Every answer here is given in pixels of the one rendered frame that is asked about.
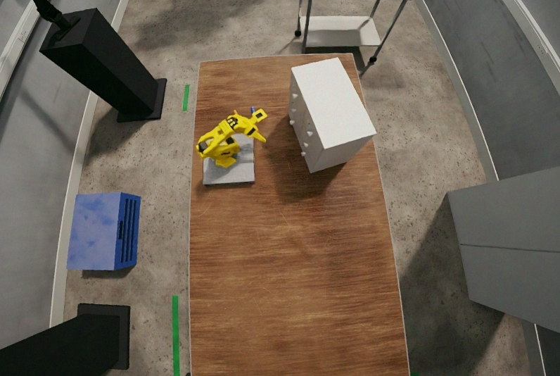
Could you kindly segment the white chest of drawers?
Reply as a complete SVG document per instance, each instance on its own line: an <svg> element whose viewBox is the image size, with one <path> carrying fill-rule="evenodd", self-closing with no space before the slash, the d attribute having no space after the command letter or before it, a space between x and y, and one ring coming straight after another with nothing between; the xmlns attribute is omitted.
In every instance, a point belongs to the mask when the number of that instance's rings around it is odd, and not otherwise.
<svg viewBox="0 0 560 376"><path fill-rule="evenodd" d="M310 173L348 162L376 130L339 58L292 72L324 147Z"/></svg>

